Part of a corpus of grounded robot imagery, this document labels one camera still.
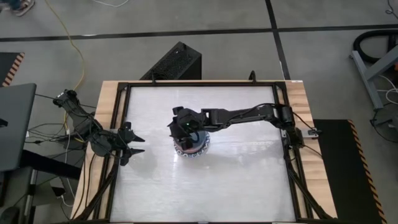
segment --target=white cable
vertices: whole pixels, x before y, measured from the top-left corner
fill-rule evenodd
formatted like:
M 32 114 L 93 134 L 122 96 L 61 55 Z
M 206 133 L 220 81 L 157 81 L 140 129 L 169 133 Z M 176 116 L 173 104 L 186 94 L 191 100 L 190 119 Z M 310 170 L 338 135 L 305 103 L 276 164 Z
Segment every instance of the white cable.
M 63 195 L 61 195 L 61 198 L 62 198 L 62 202 L 63 202 L 64 205 L 66 205 L 66 206 L 68 206 L 68 207 L 73 207 L 73 205 L 68 205 L 68 204 L 65 202 L 65 199 L 64 199 Z
M 70 144 L 70 130 L 69 129 L 67 130 L 67 134 L 68 134 L 69 137 L 68 137 L 67 149 L 65 151 L 65 163 L 68 162 L 68 149 L 69 149 L 69 144 Z M 75 194 L 73 193 L 73 189 L 72 189 L 72 186 L 70 185 L 70 181 L 69 181 L 68 178 L 67 178 L 67 182 L 68 182 L 68 185 L 69 185 L 70 192 L 72 193 L 73 198 L 75 198 Z
M 390 79 L 388 79 L 387 77 L 385 77 L 384 75 L 379 75 L 381 78 L 384 78 L 385 80 L 387 80 L 391 85 L 392 85 L 392 89 L 390 89 L 390 90 L 388 90 L 387 92 L 386 92 L 386 99 L 388 100 L 388 102 L 390 102 L 390 103 L 393 103 L 393 104 L 397 104 L 398 105 L 398 102 L 395 102 L 395 101 L 392 101 L 392 100 L 390 100 L 390 98 L 388 97 L 388 94 L 391 92 L 391 91 L 396 91 L 396 93 L 398 93 L 398 89 L 397 89 L 397 87 L 393 84 L 393 82 L 390 80 Z
M 97 3 L 100 3 L 100 4 L 103 4 L 103 5 L 105 5 L 105 6 L 120 7 L 120 6 L 124 5 L 125 3 L 127 3 L 129 0 L 126 0 L 124 3 L 119 4 L 119 5 L 117 5 L 117 6 L 114 6 L 114 5 L 112 5 L 112 4 L 108 4 L 108 3 L 105 3 L 105 2 L 100 2 L 100 1 L 97 1 L 97 0 L 93 0 L 93 1 L 94 1 L 94 2 L 97 2 Z

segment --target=black mat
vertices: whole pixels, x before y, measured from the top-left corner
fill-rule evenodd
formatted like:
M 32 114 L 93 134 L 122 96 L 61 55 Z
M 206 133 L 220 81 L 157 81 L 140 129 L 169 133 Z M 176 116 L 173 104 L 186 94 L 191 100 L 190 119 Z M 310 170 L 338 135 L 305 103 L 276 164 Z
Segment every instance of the black mat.
M 0 86 L 9 86 L 24 59 L 24 53 L 0 52 Z
M 355 126 L 350 120 L 315 119 L 326 174 L 339 219 L 387 223 Z

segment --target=wooden plank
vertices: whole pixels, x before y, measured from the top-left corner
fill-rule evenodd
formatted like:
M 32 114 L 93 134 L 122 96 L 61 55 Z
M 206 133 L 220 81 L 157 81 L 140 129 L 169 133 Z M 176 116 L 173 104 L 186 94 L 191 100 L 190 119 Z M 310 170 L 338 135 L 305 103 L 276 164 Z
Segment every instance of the wooden plank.
M 95 118 L 103 125 L 104 128 L 109 128 L 111 124 L 111 118 L 113 113 L 114 101 L 116 99 L 116 90 L 119 82 L 129 82 L 129 83 L 151 83 L 149 80 L 142 81 L 105 81 L 103 82 L 103 86 L 101 89 L 101 93 L 99 95 L 98 105 L 96 109 Z M 158 83 L 205 83 L 205 82 L 251 82 L 249 80 L 159 80 Z M 310 126 L 313 126 L 312 116 L 310 107 L 307 100 L 307 95 L 305 93 L 304 84 L 301 81 L 284 81 L 284 80 L 259 80 L 258 82 L 286 82 L 287 94 L 289 97 L 289 103 L 293 108 L 293 111 L 296 112 L 306 123 Z M 121 109 L 123 102 L 121 102 L 120 107 L 118 109 L 118 122 L 117 125 L 120 124 L 121 119 Z M 300 128 L 305 128 L 306 125 L 296 119 L 296 125 Z M 320 153 L 319 143 L 317 140 L 305 140 L 305 144 L 315 149 Z M 86 155 L 86 183 L 88 181 L 88 164 L 90 164 L 91 157 L 93 155 L 93 151 L 89 146 L 87 149 Z M 307 181 L 307 186 L 311 194 L 313 194 L 314 198 L 317 202 L 323 207 L 323 209 L 331 216 L 336 217 L 335 205 L 333 203 L 333 198 L 331 196 L 330 187 L 328 183 L 328 179 L 326 176 L 325 166 L 323 164 L 322 159 L 311 152 L 309 149 L 303 148 L 300 150 L 300 155 L 303 162 L 303 169 Z M 98 190 L 98 184 L 100 181 L 100 173 L 102 170 L 103 158 L 95 157 L 93 162 L 93 167 L 91 170 L 91 180 L 90 180 L 90 191 L 88 194 L 88 201 L 91 201 L 92 197 Z M 78 189 L 76 192 L 76 200 L 73 205 L 73 212 L 80 203 L 80 198 L 83 191 L 83 173 L 81 175 L 81 179 L 79 181 Z M 106 203 L 108 201 L 109 192 L 103 195 L 101 211 L 99 214 L 100 218 L 104 218 L 106 211 Z M 303 197 L 299 189 L 297 189 L 298 200 L 300 211 L 302 216 L 305 217 L 305 207 L 303 203 Z M 84 209 L 85 203 L 85 195 L 82 201 L 82 205 L 79 208 L 78 214 Z

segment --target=wooden table frame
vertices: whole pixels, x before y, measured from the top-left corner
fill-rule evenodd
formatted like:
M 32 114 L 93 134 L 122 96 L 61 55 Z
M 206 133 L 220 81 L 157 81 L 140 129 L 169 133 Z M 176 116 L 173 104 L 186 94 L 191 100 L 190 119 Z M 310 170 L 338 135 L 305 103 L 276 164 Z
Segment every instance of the wooden table frame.
M 97 105 L 95 119 L 97 119 L 104 129 L 118 128 L 124 121 L 128 108 L 129 86 L 264 86 L 269 85 L 273 87 L 275 102 L 288 103 L 293 111 L 296 112 L 306 123 L 313 126 L 312 116 L 305 94 L 304 86 L 301 81 L 275 81 L 264 80 L 256 83 L 249 80 L 162 80 L 152 83 L 152 81 L 105 81 L 101 89 L 99 101 Z M 305 124 L 300 120 L 296 121 L 296 126 L 299 128 L 306 128 Z M 317 140 L 305 139 L 305 144 L 320 152 Z M 336 217 L 336 210 L 331 197 L 330 187 L 326 176 L 325 166 L 322 159 L 312 151 L 305 150 L 289 150 L 285 147 L 285 152 L 290 154 L 291 158 L 295 158 L 293 167 L 299 174 L 301 179 L 305 179 L 304 185 L 313 195 L 315 200 L 323 207 L 323 209 L 331 216 Z M 93 157 L 94 152 L 89 145 L 86 151 L 85 163 L 91 164 L 82 169 L 81 178 L 76 192 L 75 203 L 73 205 L 72 215 L 76 213 L 78 216 L 84 209 L 86 197 L 90 202 L 98 191 L 100 183 L 110 171 L 113 164 L 113 157 Z M 87 185 L 90 181 L 90 189 L 84 189 L 83 192 L 83 177 Z M 113 190 L 116 185 L 116 179 L 108 187 L 103 194 L 101 203 L 94 209 L 90 219 L 105 219 L 109 220 L 111 216 L 111 207 L 113 202 Z M 295 186 L 292 179 L 289 178 L 290 191 L 292 194 L 292 201 L 295 210 L 295 217 L 298 218 L 312 218 L 313 211 L 309 207 L 308 202 L 304 199 L 301 191 Z

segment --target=black metal frame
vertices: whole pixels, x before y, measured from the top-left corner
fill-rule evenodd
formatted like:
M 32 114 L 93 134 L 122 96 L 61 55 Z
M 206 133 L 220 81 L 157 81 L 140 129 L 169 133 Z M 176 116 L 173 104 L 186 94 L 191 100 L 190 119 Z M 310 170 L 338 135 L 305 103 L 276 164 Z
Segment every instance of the black metal frame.
M 287 96 L 287 89 L 286 89 L 285 82 L 257 82 L 256 79 L 254 79 L 251 82 L 189 82 L 189 80 L 187 80 L 186 82 L 156 82 L 155 80 L 153 80 L 152 82 L 119 83 L 117 93 L 116 93 L 116 99 L 115 99 L 115 103 L 114 103 L 112 119 L 111 119 L 111 127 L 110 127 L 111 129 L 114 129 L 116 127 L 116 120 L 118 118 L 118 108 L 120 106 L 122 91 L 126 91 L 126 96 L 124 98 L 121 124 L 123 124 L 123 122 L 125 122 L 125 120 L 126 120 L 126 114 L 127 114 L 129 99 L 130 99 L 130 95 L 131 95 L 131 88 L 132 87 L 145 87 L 145 86 L 270 86 L 270 87 L 272 87 L 272 92 L 274 94 L 275 103 L 280 103 L 279 97 L 278 97 L 278 92 L 277 92 L 277 90 L 280 89 L 280 90 L 282 90 L 284 104 L 286 104 L 286 105 L 289 104 L 289 99 Z M 287 144 L 285 144 L 285 141 L 283 141 L 283 138 L 282 138 L 282 145 L 284 148 L 284 154 L 289 155 L 289 146 Z M 299 174 L 301 180 L 303 181 L 304 187 L 307 188 L 307 185 L 305 183 L 304 170 L 303 170 L 303 165 L 302 165 L 299 150 L 294 149 L 294 154 L 295 154 L 295 158 L 296 158 L 298 174 Z M 104 183 L 104 180 L 106 178 L 106 173 L 108 171 L 108 167 L 109 167 L 109 156 L 106 156 L 104 158 L 104 162 L 103 162 L 103 169 L 101 171 L 101 178 L 99 181 L 99 186 L 101 186 Z M 112 205 L 113 205 L 114 190 L 116 187 L 116 179 L 117 179 L 117 176 L 112 180 L 112 183 L 109 186 L 109 196 L 108 196 L 108 202 L 106 204 L 105 220 L 110 220 L 110 218 L 111 218 L 111 210 L 112 210 Z M 290 186 L 290 193 L 292 195 L 292 203 L 293 203 L 293 209 L 294 209 L 294 213 L 295 213 L 295 219 L 297 221 L 302 217 L 301 217 L 301 213 L 300 213 L 299 199 L 297 197 L 295 182 L 291 178 L 289 178 L 289 186 Z M 306 209 L 307 217 L 312 218 L 313 217 L 312 209 L 311 209 L 309 203 L 307 202 L 307 199 L 305 197 L 303 197 L 303 199 L 305 202 L 305 209 Z M 97 204 L 97 206 L 95 207 L 93 219 L 90 220 L 91 222 L 94 222 L 95 220 L 99 219 L 100 208 L 101 208 L 101 203 Z

